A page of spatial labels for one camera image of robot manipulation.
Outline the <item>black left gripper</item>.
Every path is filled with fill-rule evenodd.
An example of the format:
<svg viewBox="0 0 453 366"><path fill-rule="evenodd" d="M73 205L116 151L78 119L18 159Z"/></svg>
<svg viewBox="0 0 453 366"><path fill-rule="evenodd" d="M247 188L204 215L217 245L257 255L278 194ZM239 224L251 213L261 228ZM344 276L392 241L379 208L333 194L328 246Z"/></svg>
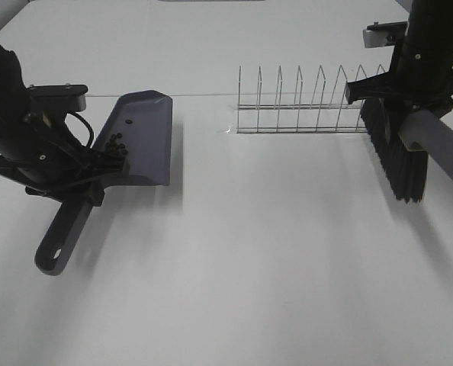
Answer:
<svg viewBox="0 0 453 366"><path fill-rule="evenodd" d="M67 114L0 115L0 177L15 181L38 194L72 190L87 178L121 173L124 158L93 150L89 131L82 144L69 129ZM84 197L93 207L104 200L101 182L91 182Z"/></svg>

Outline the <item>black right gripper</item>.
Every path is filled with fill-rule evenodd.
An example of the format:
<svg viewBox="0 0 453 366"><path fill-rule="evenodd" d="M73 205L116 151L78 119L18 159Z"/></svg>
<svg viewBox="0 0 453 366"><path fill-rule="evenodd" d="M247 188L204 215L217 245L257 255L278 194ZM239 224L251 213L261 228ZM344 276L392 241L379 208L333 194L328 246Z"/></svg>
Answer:
<svg viewBox="0 0 453 366"><path fill-rule="evenodd" d="M437 118L453 110L453 50L447 47L417 47L400 41L390 63L396 90L411 109L425 108ZM393 77L380 74L345 86L348 104L391 94Z"/></svg>

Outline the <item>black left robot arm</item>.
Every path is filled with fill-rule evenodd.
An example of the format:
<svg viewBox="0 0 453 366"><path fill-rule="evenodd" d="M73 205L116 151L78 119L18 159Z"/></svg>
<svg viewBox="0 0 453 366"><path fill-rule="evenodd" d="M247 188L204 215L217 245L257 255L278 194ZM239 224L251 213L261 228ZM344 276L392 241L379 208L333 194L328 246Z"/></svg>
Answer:
<svg viewBox="0 0 453 366"><path fill-rule="evenodd" d="M16 53L0 45L0 177L28 194L101 206L101 180L124 161L92 148L93 133L81 143L68 128L67 116L83 119L87 91L83 84L26 86Z"/></svg>

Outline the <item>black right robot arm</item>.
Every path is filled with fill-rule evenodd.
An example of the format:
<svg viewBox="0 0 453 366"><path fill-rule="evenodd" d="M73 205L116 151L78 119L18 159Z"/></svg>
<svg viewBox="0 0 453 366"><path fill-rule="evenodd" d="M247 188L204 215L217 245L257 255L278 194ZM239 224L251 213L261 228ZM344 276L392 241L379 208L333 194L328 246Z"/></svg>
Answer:
<svg viewBox="0 0 453 366"><path fill-rule="evenodd" d="M349 82L348 104L379 98L445 116L453 109L453 1L414 1L407 21L368 25L366 48L393 47L387 72Z"/></svg>

